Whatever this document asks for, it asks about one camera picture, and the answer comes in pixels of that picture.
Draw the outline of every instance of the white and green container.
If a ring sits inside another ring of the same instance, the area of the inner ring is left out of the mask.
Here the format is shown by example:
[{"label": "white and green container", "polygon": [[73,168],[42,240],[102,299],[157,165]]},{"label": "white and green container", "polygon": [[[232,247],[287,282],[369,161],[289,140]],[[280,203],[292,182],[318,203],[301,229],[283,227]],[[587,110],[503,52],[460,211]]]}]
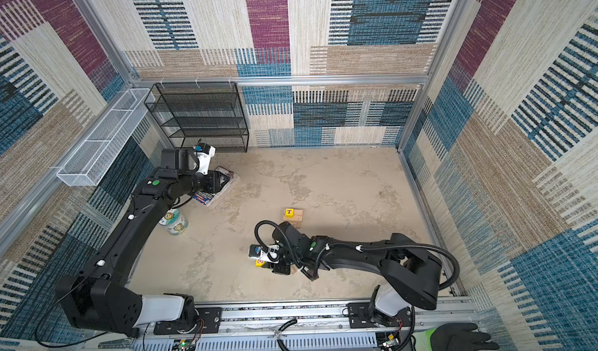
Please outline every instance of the white and green container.
[{"label": "white and green container", "polygon": [[181,211],[178,209],[171,208],[168,212],[160,219],[160,225],[166,227],[168,233],[171,235],[180,235],[187,229],[189,221],[187,221]]}]

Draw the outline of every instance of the black mesh shelf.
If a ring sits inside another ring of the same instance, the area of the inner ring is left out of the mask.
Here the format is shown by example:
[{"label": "black mesh shelf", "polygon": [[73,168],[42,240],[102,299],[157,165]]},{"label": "black mesh shelf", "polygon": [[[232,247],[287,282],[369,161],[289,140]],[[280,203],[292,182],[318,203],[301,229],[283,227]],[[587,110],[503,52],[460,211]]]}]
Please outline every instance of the black mesh shelf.
[{"label": "black mesh shelf", "polygon": [[235,83],[154,84],[146,107],[174,147],[198,142],[219,152],[247,152],[249,130]]}]

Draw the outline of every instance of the black glove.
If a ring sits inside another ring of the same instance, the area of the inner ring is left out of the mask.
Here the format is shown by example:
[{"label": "black glove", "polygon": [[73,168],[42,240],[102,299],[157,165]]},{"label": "black glove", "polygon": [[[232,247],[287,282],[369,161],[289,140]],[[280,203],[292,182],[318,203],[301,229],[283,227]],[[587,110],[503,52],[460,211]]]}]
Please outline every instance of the black glove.
[{"label": "black glove", "polygon": [[490,340],[490,334],[473,332],[478,328],[471,323],[444,324],[430,337],[432,351],[477,351],[497,350],[498,345]]}]

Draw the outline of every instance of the white mesh basket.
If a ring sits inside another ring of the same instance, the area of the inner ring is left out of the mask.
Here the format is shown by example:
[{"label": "white mesh basket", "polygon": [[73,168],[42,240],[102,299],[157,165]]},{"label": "white mesh basket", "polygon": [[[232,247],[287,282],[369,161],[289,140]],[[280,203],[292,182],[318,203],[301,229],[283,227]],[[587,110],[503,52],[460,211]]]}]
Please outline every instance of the white mesh basket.
[{"label": "white mesh basket", "polygon": [[148,88],[128,89],[56,176],[68,186],[97,186],[155,98]]}]

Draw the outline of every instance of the beige floor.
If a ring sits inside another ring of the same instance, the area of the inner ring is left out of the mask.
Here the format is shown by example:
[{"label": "beige floor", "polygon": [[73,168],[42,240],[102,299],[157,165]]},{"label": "beige floor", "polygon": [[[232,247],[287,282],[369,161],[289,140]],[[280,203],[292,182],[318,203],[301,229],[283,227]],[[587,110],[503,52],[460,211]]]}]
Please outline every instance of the beige floor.
[{"label": "beige floor", "polygon": [[[380,276],[356,270],[273,274],[247,256],[260,220],[280,222],[286,207],[304,209],[301,231],[352,241],[388,239],[392,232],[429,243],[415,199],[393,148],[253,149],[216,154],[240,178],[211,209],[192,201],[181,235],[156,227],[130,288],[139,294],[177,292],[196,301],[369,297]],[[261,233],[270,242],[272,229]]]}]

